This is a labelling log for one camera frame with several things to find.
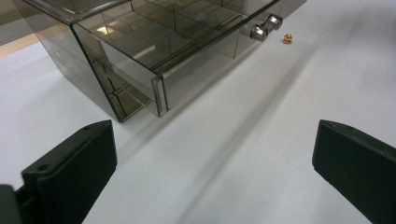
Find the brass hex nut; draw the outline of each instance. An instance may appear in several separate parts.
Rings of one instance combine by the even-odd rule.
[[[284,44],[291,44],[292,41],[293,41],[293,36],[291,34],[286,34],[283,37],[283,43]]]

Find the white table surface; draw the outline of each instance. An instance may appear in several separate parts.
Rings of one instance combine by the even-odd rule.
[[[396,147],[395,12],[310,0],[189,103],[113,120],[118,168],[84,223],[369,223],[311,159],[320,119]],[[27,165],[110,119],[40,44],[0,59],[0,96],[0,180],[15,189]]]

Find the smoked plastic storage box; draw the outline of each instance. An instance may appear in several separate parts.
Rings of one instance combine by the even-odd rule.
[[[62,74],[125,121],[166,113],[305,0],[14,2]]]

